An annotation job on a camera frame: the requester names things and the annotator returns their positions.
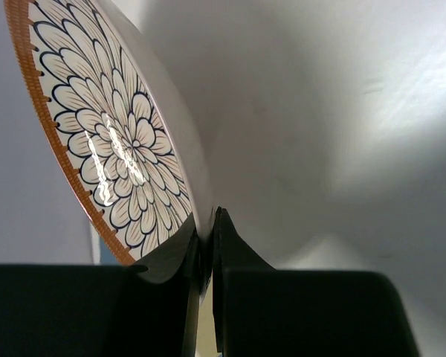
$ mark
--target ceramic plate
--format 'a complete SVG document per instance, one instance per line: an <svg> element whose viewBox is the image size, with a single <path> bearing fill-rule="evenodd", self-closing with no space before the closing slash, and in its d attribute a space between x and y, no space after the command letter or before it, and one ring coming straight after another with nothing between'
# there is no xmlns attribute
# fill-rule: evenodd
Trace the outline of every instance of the ceramic plate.
<svg viewBox="0 0 446 357"><path fill-rule="evenodd" d="M192 211L147 82L97 4L6 0L5 7L54 154L112 253L133 263Z"/></svg>

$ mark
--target flower design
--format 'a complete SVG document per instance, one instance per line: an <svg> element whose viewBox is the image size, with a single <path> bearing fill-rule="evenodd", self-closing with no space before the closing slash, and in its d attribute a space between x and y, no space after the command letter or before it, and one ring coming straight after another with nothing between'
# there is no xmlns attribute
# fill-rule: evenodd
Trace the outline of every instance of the flower design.
<svg viewBox="0 0 446 357"><path fill-rule="evenodd" d="M80 181L138 259L190 214L177 158L146 86L87 0L30 5L33 58Z"/></svg>

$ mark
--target white surface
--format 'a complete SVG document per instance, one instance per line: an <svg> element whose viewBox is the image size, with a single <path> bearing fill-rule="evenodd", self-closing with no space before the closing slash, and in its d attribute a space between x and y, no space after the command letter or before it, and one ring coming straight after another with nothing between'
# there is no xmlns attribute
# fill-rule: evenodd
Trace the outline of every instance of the white surface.
<svg viewBox="0 0 446 357"><path fill-rule="evenodd" d="M269 262L373 268L446 356L446 0L114 0Z"/></svg>
<svg viewBox="0 0 446 357"><path fill-rule="evenodd" d="M0 263L91 263L88 219L28 96L0 1Z"/></svg>

